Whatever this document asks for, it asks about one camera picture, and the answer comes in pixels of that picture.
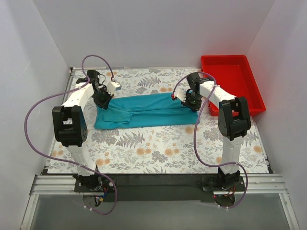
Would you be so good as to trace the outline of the teal t shirt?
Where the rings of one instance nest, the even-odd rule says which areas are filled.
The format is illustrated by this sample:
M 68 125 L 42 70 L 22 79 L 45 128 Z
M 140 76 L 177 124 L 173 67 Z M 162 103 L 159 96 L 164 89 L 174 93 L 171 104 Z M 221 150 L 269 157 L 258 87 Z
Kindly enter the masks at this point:
M 198 114 L 172 100 L 170 93 L 112 99 L 106 110 L 97 108 L 95 129 L 139 128 L 195 124 Z

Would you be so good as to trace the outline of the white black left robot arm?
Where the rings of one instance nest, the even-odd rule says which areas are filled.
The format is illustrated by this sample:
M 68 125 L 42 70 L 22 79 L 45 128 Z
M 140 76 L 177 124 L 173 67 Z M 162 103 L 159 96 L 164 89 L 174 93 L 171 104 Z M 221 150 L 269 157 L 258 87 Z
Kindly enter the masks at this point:
M 53 126 L 56 141 L 60 142 L 78 164 L 78 174 L 75 177 L 82 186 L 96 192 L 102 186 L 102 180 L 95 173 L 96 164 L 91 159 L 85 141 L 88 129 L 83 115 L 83 109 L 89 99 L 102 109 L 107 109 L 121 85 L 110 81 L 106 85 L 99 82 L 100 73 L 88 70 L 86 78 L 76 81 L 75 91 L 61 105 L 52 109 Z

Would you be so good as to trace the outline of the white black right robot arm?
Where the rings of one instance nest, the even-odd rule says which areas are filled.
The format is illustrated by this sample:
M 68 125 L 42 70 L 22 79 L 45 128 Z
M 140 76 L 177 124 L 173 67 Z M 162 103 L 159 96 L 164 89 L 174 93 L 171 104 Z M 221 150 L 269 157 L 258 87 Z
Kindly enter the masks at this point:
M 189 74 L 186 79 L 189 84 L 187 91 L 180 90 L 175 97 L 181 104 L 193 112 L 198 112 L 196 124 L 208 101 L 218 107 L 218 128 L 223 136 L 222 161 L 218 165 L 207 167 L 218 168 L 217 186 L 222 190 L 230 189 L 240 178 L 239 155 L 243 137 L 251 128 L 248 102 L 245 97 L 236 97 L 217 85 L 215 78 L 205 72 L 206 77 L 200 77 L 199 72 Z

